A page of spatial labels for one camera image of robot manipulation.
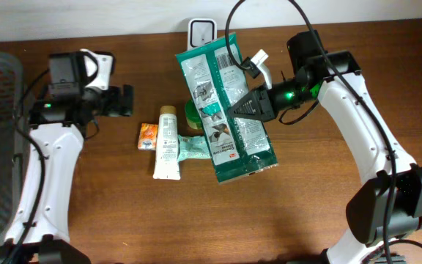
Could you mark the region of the orange small packet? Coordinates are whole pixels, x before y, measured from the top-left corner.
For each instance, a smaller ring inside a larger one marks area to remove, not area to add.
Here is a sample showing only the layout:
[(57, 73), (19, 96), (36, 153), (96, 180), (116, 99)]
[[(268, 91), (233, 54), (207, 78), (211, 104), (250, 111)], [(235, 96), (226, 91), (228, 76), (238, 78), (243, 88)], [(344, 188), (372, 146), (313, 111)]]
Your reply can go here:
[(139, 150), (156, 150), (158, 125), (142, 123), (138, 136)]

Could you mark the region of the green 3M gloves packet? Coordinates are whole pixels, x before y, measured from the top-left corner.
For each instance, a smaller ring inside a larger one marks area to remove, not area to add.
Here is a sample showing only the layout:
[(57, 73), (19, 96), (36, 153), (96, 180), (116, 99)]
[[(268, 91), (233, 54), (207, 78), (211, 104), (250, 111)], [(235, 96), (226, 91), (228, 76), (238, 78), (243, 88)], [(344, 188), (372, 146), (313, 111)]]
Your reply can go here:
[(199, 114), (219, 183), (275, 167), (278, 161), (263, 123), (232, 118), (228, 110), (249, 92), (237, 35), (177, 54), (191, 99)]

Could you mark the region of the green lid gel jar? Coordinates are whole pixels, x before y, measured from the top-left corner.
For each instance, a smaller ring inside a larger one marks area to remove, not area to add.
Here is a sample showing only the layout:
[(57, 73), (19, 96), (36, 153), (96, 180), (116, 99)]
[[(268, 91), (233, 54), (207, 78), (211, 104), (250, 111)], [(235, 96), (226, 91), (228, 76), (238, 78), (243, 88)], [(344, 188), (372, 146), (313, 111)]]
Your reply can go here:
[(194, 130), (201, 130), (203, 128), (200, 115), (197, 112), (192, 99), (188, 100), (185, 104), (185, 117), (190, 128)]

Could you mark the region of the teal wipes packet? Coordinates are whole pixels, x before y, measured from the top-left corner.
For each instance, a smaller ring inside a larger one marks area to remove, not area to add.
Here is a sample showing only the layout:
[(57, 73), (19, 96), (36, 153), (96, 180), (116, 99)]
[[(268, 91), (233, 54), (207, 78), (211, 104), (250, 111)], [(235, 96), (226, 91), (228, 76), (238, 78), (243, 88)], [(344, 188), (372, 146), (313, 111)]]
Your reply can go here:
[(187, 159), (211, 159), (207, 141), (204, 136), (178, 136), (179, 162)]

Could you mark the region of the white tube gold cap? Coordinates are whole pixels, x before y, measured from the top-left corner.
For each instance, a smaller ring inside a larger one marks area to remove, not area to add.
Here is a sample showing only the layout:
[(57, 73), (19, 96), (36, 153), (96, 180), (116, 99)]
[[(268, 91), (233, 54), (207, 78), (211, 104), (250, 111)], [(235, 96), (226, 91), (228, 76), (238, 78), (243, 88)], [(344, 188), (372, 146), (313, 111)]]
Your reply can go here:
[(179, 180), (179, 140), (177, 133), (177, 110), (174, 106), (162, 106), (158, 122), (153, 178)]

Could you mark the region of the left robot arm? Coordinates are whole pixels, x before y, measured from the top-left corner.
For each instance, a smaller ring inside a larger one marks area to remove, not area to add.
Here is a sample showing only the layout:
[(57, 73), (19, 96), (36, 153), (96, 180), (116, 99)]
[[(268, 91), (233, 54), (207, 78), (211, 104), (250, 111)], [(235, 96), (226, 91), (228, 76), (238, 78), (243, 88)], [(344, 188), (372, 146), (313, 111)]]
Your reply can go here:
[(110, 84), (115, 63), (112, 53), (86, 48), (48, 57), (39, 77), (50, 81), (28, 112), (27, 129), (15, 129), (29, 143), (29, 160), (0, 263), (89, 263), (70, 244), (70, 194), (78, 157), (91, 138), (88, 124), (133, 113), (133, 86)]

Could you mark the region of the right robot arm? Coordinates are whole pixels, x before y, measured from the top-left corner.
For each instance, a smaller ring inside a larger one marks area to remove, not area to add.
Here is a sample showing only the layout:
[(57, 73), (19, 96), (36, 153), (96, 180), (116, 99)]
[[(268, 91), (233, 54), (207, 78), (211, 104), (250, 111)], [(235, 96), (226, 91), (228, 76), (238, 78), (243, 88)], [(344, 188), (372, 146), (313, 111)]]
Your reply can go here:
[(240, 67), (264, 83), (229, 109), (230, 117), (268, 122), (305, 102), (333, 118), (357, 165), (361, 188), (346, 207), (348, 229), (318, 263), (403, 263), (390, 247), (422, 229), (422, 166), (399, 144), (375, 107), (348, 51), (329, 53), (317, 32), (287, 42), (294, 77), (274, 83), (264, 51)]

